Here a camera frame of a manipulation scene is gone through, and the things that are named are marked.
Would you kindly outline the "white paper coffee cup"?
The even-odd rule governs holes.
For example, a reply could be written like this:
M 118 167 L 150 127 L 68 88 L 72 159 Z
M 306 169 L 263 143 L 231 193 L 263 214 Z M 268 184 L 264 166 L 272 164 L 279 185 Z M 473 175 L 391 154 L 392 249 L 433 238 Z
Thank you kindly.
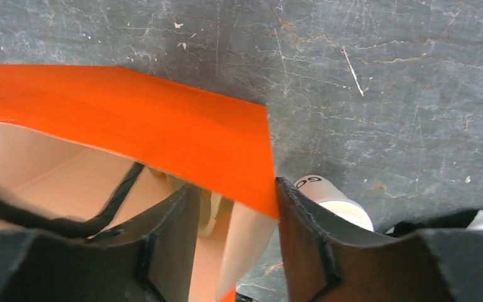
M 329 180 L 318 175 L 307 175 L 298 179 L 294 186 L 316 203 L 327 201 L 347 201 L 348 198 Z

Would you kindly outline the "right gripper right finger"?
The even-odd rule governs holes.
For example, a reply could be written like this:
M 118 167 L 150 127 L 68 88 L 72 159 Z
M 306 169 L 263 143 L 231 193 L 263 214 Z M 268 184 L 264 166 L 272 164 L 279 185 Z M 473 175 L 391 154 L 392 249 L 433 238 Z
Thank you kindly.
M 401 238 L 350 223 L 275 180 L 290 301 L 483 301 L 483 231 Z

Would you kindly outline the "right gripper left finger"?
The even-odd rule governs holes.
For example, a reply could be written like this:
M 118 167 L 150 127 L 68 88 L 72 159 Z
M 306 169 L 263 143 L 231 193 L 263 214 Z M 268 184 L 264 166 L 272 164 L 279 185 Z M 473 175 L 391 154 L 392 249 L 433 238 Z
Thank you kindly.
M 186 184 L 90 240 L 0 230 L 0 301 L 187 301 L 199 205 Z

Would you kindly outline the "white plastic cup lid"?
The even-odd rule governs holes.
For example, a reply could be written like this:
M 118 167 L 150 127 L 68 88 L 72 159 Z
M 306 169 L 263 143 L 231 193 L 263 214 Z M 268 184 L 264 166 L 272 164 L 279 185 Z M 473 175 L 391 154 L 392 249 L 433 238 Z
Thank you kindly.
M 371 232 L 374 231 L 370 216 L 354 201 L 349 199 L 345 201 L 324 201 L 319 205 L 358 227 Z

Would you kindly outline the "orange paper bag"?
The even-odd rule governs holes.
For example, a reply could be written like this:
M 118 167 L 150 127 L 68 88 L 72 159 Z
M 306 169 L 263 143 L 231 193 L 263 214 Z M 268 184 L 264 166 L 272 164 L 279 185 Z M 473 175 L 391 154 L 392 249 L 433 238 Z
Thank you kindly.
M 176 192 L 149 167 L 231 201 L 197 235 L 187 301 L 234 301 L 278 218 L 265 106 L 123 67 L 0 64 L 0 230 L 90 240 Z

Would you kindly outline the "brown cardboard cup carrier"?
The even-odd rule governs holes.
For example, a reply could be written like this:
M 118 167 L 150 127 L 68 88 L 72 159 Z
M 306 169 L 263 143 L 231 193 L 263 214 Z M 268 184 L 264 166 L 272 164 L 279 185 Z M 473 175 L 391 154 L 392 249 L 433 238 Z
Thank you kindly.
M 164 171 L 160 171 L 149 167 L 149 171 L 155 177 L 164 177 L 167 180 L 172 191 L 178 190 L 183 185 L 187 184 L 187 181 L 180 179 L 176 176 L 168 174 Z M 225 199 L 222 195 L 209 191 L 204 188 L 200 190 L 200 216 L 197 235 L 200 237 L 208 237 L 212 234 L 218 218 L 223 213 L 226 213 L 231 208 L 231 201 Z

